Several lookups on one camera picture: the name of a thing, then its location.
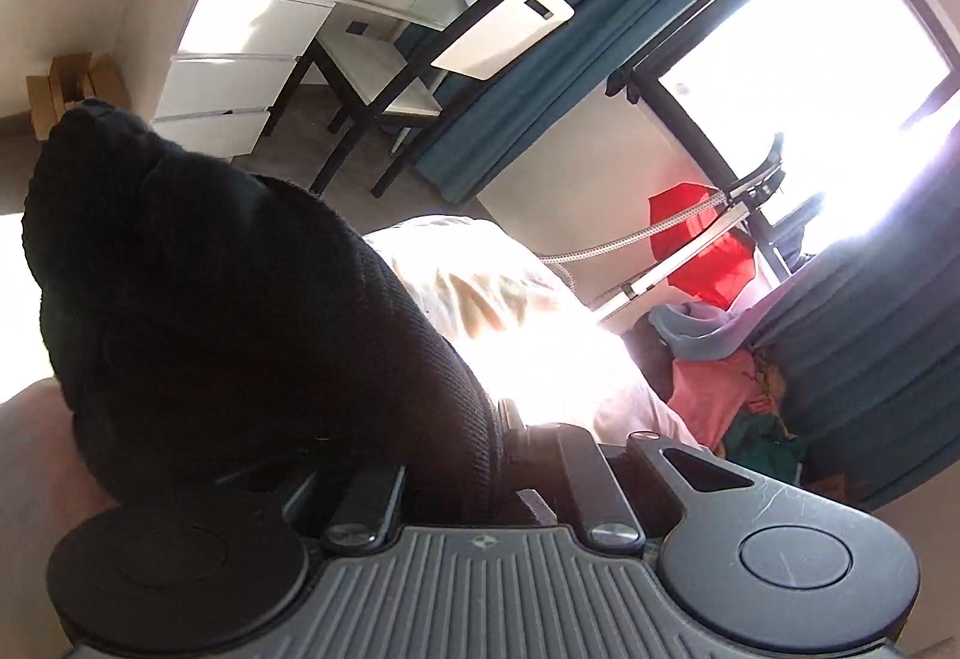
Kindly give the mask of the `white dressing table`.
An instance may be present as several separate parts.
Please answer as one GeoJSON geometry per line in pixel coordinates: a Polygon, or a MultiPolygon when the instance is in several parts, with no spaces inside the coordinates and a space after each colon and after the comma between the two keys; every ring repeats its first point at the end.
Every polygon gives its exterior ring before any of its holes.
{"type": "Polygon", "coordinates": [[[441,31],[473,0],[128,0],[114,58],[133,113],[185,149],[252,152],[268,110],[335,11],[441,31]]]}

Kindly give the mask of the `teal curtain right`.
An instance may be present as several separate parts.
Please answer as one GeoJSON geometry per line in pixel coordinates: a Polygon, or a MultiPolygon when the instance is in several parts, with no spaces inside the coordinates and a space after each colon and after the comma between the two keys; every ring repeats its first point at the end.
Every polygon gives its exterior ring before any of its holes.
{"type": "Polygon", "coordinates": [[[812,479],[875,510],[958,459],[958,217],[905,207],[805,266],[750,342],[812,479]]]}

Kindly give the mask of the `light blue garment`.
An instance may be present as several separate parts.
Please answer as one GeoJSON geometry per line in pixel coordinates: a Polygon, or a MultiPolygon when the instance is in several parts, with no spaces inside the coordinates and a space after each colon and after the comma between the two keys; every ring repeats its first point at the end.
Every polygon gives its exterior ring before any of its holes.
{"type": "Polygon", "coordinates": [[[747,344],[786,294],[788,287],[782,285],[740,313],[706,302],[664,303],[649,311],[649,322],[675,359],[715,362],[731,357],[747,344]]]}

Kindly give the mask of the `black garment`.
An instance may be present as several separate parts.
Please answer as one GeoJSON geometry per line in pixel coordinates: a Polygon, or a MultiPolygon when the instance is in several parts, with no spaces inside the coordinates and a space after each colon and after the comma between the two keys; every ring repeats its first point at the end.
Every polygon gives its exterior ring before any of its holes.
{"type": "Polygon", "coordinates": [[[386,261],[306,189],[89,100],[39,154],[23,246],[78,450],[117,500],[329,438],[402,462],[427,521],[493,511],[493,404],[386,261]]]}

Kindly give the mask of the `window frame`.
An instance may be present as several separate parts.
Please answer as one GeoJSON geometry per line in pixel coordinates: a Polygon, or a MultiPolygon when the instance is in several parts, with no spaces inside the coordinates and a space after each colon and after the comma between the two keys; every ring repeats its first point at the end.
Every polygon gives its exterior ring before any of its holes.
{"type": "Polygon", "coordinates": [[[857,185],[916,177],[903,133],[957,94],[958,44],[931,0],[697,0],[605,90],[656,113],[715,185],[781,152],[750,232],[786,278],[862,230],[857,185]]]}

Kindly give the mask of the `pink clothing pile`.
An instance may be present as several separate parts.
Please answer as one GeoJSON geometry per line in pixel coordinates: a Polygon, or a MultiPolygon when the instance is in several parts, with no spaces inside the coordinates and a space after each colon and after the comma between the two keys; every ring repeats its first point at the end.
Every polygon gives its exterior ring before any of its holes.
{"type": "Polygon", "coordinates": [[[674,391],[667,405],[708,450],[718,448],[740,412],[770,411],[760,370],[747,350],[712,362],[675,359],[672,383],[674,391]]]}

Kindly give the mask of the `cardboard box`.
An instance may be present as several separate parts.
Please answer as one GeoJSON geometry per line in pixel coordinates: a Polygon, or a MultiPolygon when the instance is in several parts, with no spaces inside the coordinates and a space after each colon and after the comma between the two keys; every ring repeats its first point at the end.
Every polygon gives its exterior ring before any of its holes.
{"type": "Polygon", "coordinates": [[[132,109],[121,68],[110,55],[69,53],[54,56],[46,76],[26,77],[32,131],[46,141],[60,118],[83,100],[104,100],[112,107],[132,109]]]}

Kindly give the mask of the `green clothing pile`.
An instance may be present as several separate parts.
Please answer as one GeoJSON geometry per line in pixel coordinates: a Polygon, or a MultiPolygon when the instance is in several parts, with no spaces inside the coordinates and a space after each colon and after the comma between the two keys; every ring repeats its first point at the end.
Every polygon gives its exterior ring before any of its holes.
{"type": "Polygon", "coordinates": [[[740,412],[722,439],[726,458],[754,473],[797,485],[807,444],[775,414],[740,412]]]}

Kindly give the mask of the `white black chair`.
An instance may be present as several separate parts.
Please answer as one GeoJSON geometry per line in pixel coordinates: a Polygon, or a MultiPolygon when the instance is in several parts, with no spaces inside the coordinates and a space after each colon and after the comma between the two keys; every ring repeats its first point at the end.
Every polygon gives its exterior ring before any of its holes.
{"type": "Polygon", "coordinates": [[[338,100],[327,130],[342,133],[343,138],[309,189],[324,193],[373,128],[412,128],[415,141],[374,185],[374,196],[382,196],[434,143],[446,123],[573,16],[574,8],[566,0],[475,0],[412,56],[402,55],[391,42],[366,35],[321,32],[296,61],[263,132],[274,132],[306,73],[317,68],[338,100]]]}

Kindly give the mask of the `pastel bed sheet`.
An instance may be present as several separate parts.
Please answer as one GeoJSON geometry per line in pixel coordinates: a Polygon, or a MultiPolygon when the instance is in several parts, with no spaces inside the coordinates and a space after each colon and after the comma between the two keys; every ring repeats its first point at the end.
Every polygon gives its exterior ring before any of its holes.
{"type": "MultiPolygon", "coordinates": [[[[2,547],[18,560],[47,555],[107,505],[71,439],[21,233],[20,216],[3,217],[2,547]]],[[[524,422],[581,425],[605,444],[633,432],[693,443],[623,342],[498,225],[421,216],[368,233],[366,242],[487,393],[514,402],[524,422]]]]}

